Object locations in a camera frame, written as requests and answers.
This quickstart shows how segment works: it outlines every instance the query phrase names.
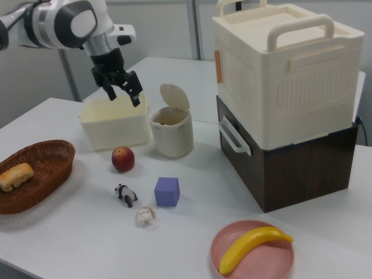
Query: brown woven basket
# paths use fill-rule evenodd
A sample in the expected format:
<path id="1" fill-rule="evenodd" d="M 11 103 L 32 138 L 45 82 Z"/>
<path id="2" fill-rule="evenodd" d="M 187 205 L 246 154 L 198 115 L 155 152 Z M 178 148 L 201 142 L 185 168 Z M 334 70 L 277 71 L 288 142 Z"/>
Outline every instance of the brown woven basket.
<path id="1" fill-rule="evenodd" d="M 10 192 L 0 190 L 0 214 L 25 211 L 53 193 L 70 176 L 74 156 L 71 143 L 52 140 L 25 147 L 1 162 L 0 174 L 28 163 L 34 176 Z"/>

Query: trash can lid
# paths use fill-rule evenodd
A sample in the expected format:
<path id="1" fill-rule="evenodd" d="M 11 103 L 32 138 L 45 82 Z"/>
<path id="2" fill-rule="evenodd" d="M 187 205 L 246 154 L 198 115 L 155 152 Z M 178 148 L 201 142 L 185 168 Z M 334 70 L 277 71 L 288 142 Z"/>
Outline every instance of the trash can lid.
<path id="1" fill-rule="evenodd" d="M 163 100 L 170 107 L 183 112 L 190 108 L 187 95 L 180 87 L 174 84 L 162 84 L 160 86 L 160 93 L 163 97 Z"/>

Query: dark wooden box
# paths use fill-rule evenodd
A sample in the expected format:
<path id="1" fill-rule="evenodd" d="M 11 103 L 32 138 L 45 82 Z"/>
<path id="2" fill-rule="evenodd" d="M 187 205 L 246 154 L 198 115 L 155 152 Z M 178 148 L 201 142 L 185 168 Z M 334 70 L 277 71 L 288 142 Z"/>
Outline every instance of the dark wooden box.
<path id="1" fill-rule="evenodd" d="M 220 133 L 223 152 L 264 212 L 346 189 L 357 125 L 328 136 L 265 151 L 217 96 L 219 121 L 225 116 L 251 148 L 236 153 Z"/>

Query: yellow banana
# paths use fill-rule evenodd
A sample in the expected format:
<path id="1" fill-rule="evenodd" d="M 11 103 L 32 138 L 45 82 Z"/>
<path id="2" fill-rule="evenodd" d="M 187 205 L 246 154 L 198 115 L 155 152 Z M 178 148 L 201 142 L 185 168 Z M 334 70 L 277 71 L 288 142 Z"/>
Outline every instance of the yellow banana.
<path id="1" fill-rule="evenodd" d="M 293 238 L 274 227 L 259 227 L 239 237 L 226 251 L 220 261 L 219 272 L 226 275 L 233 271 L 241 259 L 254 247 L 272 240 L 293 241 Z"/>

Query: purple block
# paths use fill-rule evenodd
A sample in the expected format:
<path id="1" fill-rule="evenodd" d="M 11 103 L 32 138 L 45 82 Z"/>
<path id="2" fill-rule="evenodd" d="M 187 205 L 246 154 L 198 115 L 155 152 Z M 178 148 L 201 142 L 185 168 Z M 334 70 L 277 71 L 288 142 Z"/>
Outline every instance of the purple block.
<path id="1" fill-rule="evenodd" d="M 176 206 L 180 198 L 178 178 L 159 177 L 154 193 L 158 206 Z"/>

